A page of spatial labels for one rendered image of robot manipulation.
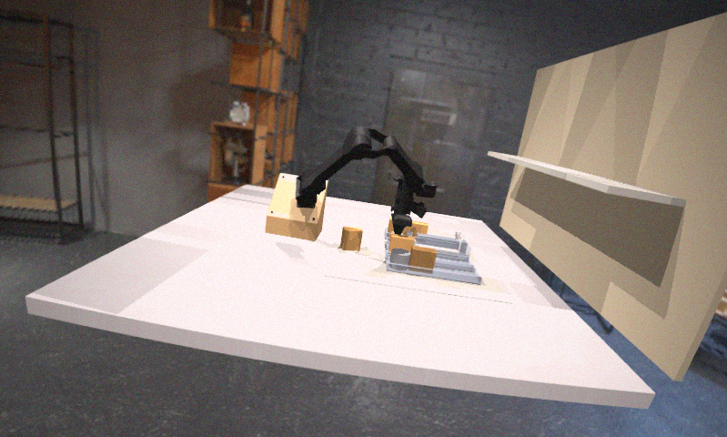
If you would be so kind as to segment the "grey cylinder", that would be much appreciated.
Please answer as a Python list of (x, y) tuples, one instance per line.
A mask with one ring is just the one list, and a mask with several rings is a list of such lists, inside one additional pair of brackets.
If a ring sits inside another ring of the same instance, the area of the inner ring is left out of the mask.
[(393, 249), (390, 255), (390, 263), (409, 265), (410, 254), (405, 249)]

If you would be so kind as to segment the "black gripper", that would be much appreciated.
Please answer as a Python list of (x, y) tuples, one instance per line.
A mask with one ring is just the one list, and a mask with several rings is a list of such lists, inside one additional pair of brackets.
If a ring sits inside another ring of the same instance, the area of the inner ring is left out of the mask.
[(395, 203), (391, 205), (390, 211), (392, 212), (394, 210), (394, 213), (391, 213), (394, 234), (401, 235), (405, 227), (412, 226), (409, 206), (410, 203), (413, 203), (413, 197), (405, 197), (397, 194), (395, 198)]

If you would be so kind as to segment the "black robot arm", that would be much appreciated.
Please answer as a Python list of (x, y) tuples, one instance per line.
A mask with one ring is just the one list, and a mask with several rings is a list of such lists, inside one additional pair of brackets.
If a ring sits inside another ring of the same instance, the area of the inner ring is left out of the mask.
[[(383, 143), (383, 147), (372, 149), (372, 137)], [(404, 176), (398, 174), (393, 178), (399, 182), (397, 194), (413, 197), (415, 192), (417, 197), (435, 197), (438, 182), (424, 180), (421, 164), (410, 159), (394, 136), (385, 135), (372, 127), (355, 127), (347, 135), (342, 147), (317, 168), (309, 168), (296, 177), (297, 208), (315, 207), (318, 194), (326, 189), (326, 180), (352, 159), (377, 158), (383, 155), (389, 156)], [(409, 212), (423, 219), (428, 211), (424, 205), (422, 201), (413, 201), (410, 203)]]

